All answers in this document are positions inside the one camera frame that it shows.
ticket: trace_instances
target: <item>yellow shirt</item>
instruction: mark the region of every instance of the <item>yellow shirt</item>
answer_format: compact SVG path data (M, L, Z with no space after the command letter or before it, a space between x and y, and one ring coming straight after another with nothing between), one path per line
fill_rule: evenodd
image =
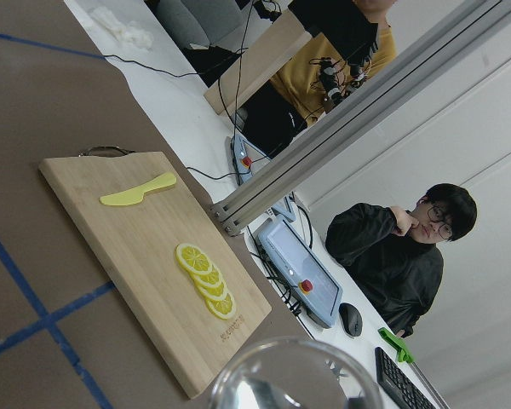
M396 49L392 29L380 30L379 48L371 59L368 79L381 71L395 56ZM324 112L322 104L324 103L325 92L322 83L319 81L320 66L309 63L312 59L322 57L331 57L335 61L342 59L324 34L320 33L305 44L270 79L273 87L283 98L293 105L303 118L306 118L308 126L314 124Z

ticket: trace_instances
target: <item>brown table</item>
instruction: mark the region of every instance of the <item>brown table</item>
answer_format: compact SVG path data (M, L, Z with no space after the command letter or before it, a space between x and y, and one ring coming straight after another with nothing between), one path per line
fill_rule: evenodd
M56 0L0 1L0 32L99 54ZM209 208L116 68L0 39L0 408L205 407L210 390L187 398L38 172L100 145L164 152ZM247 344L306 336L244 238L223 237L273 307Z

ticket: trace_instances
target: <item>crumpled paper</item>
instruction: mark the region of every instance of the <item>crumpled paper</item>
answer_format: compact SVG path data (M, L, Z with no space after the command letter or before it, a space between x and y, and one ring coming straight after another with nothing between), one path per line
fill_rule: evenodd
M150 49L152 47L152 34L141 29L136 21L131 21L125 25L117 19L110 9L104 6L93 9L89 14L119 42L131 43L141 49Z

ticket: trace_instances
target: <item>green object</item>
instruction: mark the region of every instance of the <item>green object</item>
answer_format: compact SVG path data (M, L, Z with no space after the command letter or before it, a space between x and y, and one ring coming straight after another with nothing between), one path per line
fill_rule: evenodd
M100 197L100 202L107 206L129 206L136 205L144 199L144 195L157 190L171 188L176 184L176 176L170 172L165 172L146 183L129 190L108 194Z
M384 327L379 329L378 333L381 334L381 337L387 343L392 345L398 351L398 362L407 362L411 364L415 361L415 357L407 348L407 344L405 343L403 338L396 337L392 332L390 332Z

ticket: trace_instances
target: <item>gray chair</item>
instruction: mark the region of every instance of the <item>gray chair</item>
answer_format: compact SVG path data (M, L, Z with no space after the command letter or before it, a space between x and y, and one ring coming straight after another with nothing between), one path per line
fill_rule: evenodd
M180 49L215 45L243 24L235 0L160 0L155 16Z

